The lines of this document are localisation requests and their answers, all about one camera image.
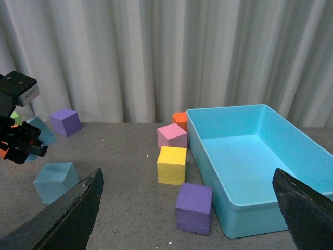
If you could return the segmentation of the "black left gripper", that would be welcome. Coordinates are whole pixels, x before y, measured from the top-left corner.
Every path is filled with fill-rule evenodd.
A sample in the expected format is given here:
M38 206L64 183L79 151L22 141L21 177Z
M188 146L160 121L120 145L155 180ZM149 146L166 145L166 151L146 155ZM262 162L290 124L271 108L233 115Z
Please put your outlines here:
M23 164L30 154L43 157L48 147L39 140L41 130L26 122L15 126L11 114L17 97L1 94L1 149L6 152L4 159Z

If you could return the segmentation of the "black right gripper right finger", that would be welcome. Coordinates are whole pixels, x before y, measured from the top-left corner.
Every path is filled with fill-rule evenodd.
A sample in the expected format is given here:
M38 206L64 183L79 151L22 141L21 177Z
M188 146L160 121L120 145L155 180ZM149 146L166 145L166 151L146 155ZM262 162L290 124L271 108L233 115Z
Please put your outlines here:
M273 189L297 249L332 249L332 200L277 168Z

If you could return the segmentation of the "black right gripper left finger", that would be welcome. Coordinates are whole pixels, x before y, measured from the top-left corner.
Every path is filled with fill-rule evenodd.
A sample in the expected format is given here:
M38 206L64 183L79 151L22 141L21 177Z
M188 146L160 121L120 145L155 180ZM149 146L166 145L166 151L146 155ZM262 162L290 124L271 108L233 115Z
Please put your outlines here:
M1 249L86 249L104 180L97 168L35 217L1 239Z

